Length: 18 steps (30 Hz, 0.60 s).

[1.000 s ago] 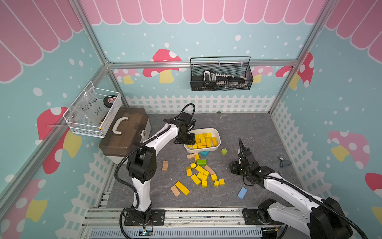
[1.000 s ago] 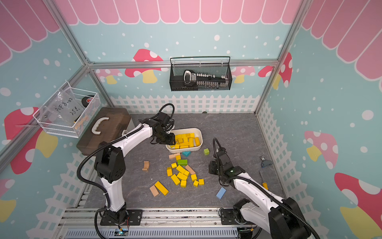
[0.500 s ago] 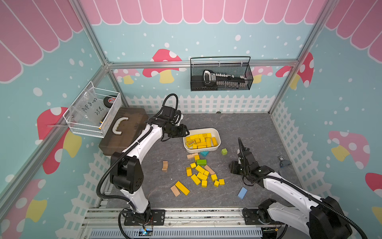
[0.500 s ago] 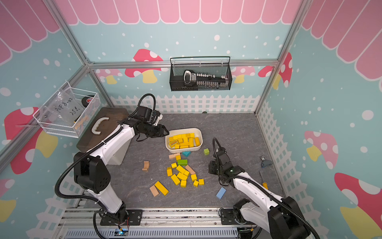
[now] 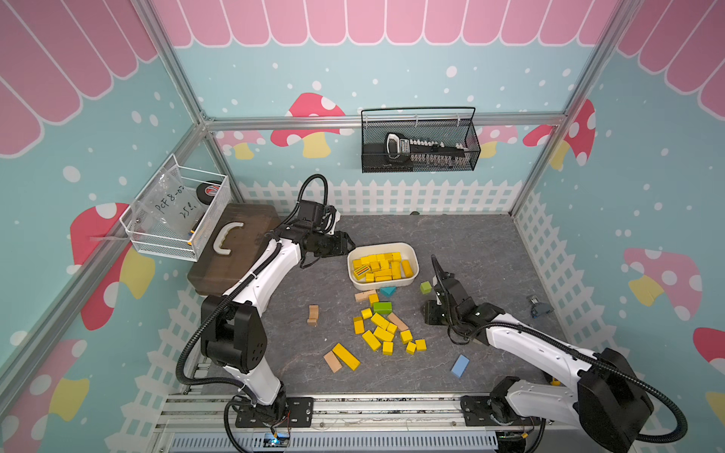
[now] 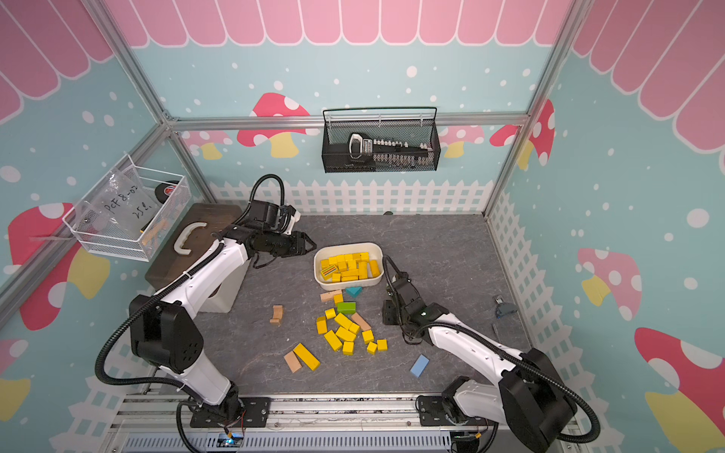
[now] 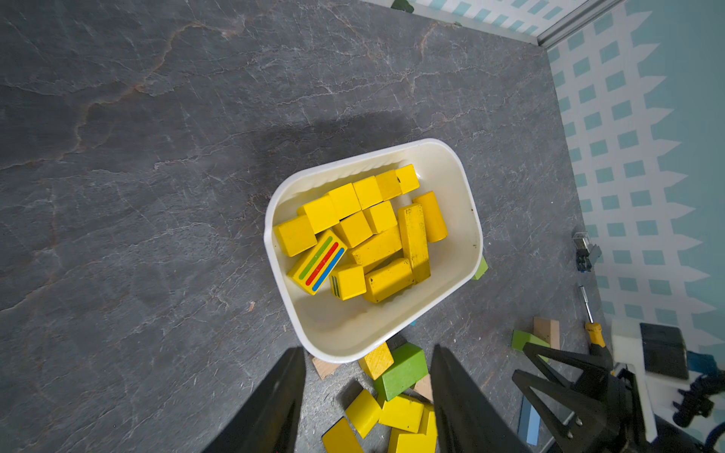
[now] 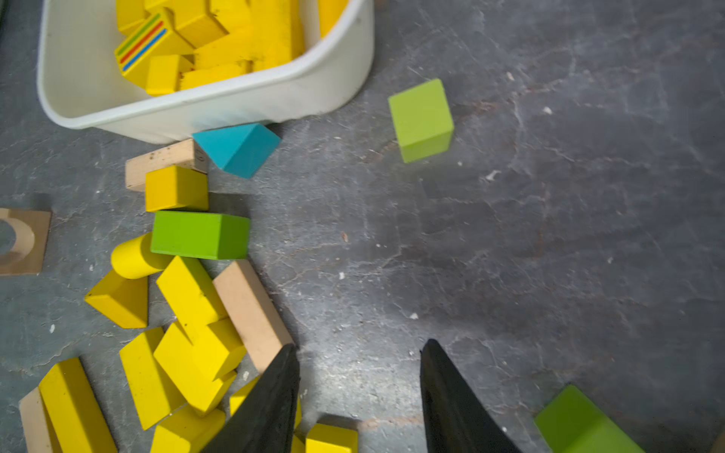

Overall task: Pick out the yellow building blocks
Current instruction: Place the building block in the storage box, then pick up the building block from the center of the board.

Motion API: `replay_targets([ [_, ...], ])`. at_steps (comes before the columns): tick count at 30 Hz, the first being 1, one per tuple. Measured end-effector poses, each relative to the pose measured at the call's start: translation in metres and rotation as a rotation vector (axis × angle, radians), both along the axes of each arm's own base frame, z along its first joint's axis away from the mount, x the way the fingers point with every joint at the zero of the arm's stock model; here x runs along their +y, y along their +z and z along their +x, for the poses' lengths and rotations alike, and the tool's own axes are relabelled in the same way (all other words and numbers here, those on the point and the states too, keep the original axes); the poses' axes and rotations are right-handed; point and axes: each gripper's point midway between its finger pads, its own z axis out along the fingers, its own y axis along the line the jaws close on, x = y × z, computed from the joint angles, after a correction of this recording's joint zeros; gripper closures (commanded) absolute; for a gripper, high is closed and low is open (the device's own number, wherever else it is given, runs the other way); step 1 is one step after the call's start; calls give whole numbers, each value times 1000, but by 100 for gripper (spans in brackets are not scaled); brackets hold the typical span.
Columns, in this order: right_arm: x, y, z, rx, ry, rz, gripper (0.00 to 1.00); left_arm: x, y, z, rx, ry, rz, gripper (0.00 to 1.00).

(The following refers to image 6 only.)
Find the yellow cylinder block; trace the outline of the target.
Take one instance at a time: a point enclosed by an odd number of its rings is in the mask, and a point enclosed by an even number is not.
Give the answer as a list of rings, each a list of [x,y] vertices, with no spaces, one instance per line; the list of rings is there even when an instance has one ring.
[[[381,275],[381,268],[379,268],[379,262],[377,260],[371,260],[369,262],[371,277],[375,279]]]

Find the rainbow striped block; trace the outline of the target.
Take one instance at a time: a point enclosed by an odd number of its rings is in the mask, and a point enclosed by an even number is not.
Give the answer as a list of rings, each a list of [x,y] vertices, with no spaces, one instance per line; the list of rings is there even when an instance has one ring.
[[[320,275],[324,281],[331,281],[338,274],[339,269],[336,265],[323,266],[320,271]]]

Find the white oval plastic tub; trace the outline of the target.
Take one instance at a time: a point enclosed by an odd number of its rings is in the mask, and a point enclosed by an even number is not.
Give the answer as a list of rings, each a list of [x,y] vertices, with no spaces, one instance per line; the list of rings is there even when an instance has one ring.
[[[323,279],[321,275],[323,269],[323,260],[328,260],[333,256],[356,253],[367,253],[369,255],[370,262],[375,262],[378,265],[379,273],[377,273],[377,275],[375,276],[369,273],[370,277],[368,279],[352,280],[345,282],[332,282],[330,279]],[[349,243],[348,245],[333,245],[332,247],[323,247],[315,253],[315,258],[313,259],[313,268],[315,268],[316,282],[326,291],[344,290],[350,287],[371,287],[377,285],[383,279],[383,251],[375,243]]]

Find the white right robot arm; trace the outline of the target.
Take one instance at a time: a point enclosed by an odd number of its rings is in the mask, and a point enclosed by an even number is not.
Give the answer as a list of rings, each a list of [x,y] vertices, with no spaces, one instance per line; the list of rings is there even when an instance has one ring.
[[[383,257],[381,267],[389,296],[384,324],[400,327],[407,345],[447,351],[487,380],[481,384],[459,377],[441,394],[443,412],[452,424],[481,418],[495,428],[505,425],[532,452],[545,452],[555,441],[589,444],[599,439],[598,415],[564,384],[545,353],[506,347],[441,305],[426,303],[391,257]]]

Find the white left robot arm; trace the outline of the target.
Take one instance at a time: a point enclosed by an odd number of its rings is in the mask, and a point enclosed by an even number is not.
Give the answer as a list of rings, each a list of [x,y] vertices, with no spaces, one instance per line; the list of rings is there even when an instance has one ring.
[[[237,386],[213,365],[204,351],[204,338],[194,322],[214,290],[233,273],[264,268],[262,255],[271,260],[304,256],[315,242],[295,224],[299,212],[284,200],[262,201],[255,194],[243,213],[216,232],[213,245],[191,267],[153,296],[138,296],[126,319],[100,350],[94,373],[107,385],[151,383],[145,377],[113,377],[106,360],[124,333],[130,334],[134,356],[166,373],[157,381],[188,394],[187,405],[213,424],[231,426],[245,413]]]

